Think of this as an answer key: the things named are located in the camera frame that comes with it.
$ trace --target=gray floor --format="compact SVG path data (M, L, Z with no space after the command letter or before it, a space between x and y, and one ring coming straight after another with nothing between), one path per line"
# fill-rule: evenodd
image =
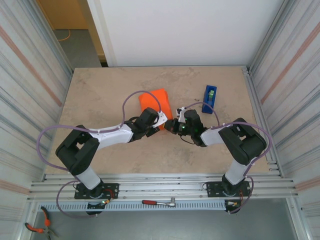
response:
M57 39L68 36L68 30L53 31ZM60 45L73 68L101 68L101 64L88 30L70 30L70 37Z
M43 225L38 213L36 227ZM51 213L52 240L296 240L285 199L253 199L237 214L224 211L103 212L71 219ZM32 240L45 236L33 233Z

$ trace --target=orange sponge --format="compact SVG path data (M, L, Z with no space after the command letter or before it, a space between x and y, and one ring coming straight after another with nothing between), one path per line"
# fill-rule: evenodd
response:
M161 105L161 110L166 115L168 120L173 119L171 107L168 99L168 94L166 90L164 88L161 88L161 89L151 91L151 93L159 100ZM148 93L141 94L139 96L139 101L141 105L141 111L145 110L146 108L152 108L157 112L159 111L159 105L157 101L150 94ZM159 126L159 128L162 130L164 129L164 126L161 125Z

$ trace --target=beige tabletop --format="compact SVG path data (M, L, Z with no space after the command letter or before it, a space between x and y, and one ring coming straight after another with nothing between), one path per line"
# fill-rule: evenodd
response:
M221 123L242 117L256 123L245 79L240 67L117 67L77 68L63 107L60 124L84 125L98 129L121 122L122 104L128 95L138 90L164 88L171 110L202 101L206 85L217 87L214 109ZM204 126L216 126L213 114L194 109ZM138 94L126 104L126 120L141 113ZM55 150L69 134L58 129L49 162L63 166ZM91 163L97 173L225 173L232 156L224 144L198 147L185 143L166 130L153 136L126 144L116 144L99 150ZM269 170L265 158L259 160L252 172ZM47 167L46 173L64 173Z

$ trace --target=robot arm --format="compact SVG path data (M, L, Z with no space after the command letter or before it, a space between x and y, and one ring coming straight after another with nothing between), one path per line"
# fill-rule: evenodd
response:
M73 176L79 179L88 190L94 192L92 193L93 197L99 196L100 191L97 189L103 182L90 167L96 151L114 144L140 140L145 135L150 137L158 132L158 126L166 121L167 117L163 112L156 112L148 107L139 117L132 117L122 126L89 129L94 133L71 131L56 149L55 154ZM115 128L118 130L103 133Z
M191 136L194 144L207 147L214 144L225 144L230 151L233 162L229 170L222 177L222 186L228 196L239 191L244 182L244 174L251 161L258 157L267 147L264 138L251 126L234 124L219 129L206 128L201 123L196 110L177 109L177 116L168 120L164 128L173 134ZM234 122L244 122L238 118Z

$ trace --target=pliers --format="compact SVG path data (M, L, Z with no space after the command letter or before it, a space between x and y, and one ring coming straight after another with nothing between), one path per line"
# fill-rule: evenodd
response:
M34 228L33 226L31 226L27 222L24 224L25 227L28 230L30 230L31 232L35 232L35 233L39 233L39 234L45 234L46 237L48 238L48 240L51 240L50 234L53 234L58 238L58 235L49 228L49 226L51 225L51 221L49 220L49 213L48 213L47 209L44 206L42 206L41 210L44 213L44 225L45 225L45 228Z

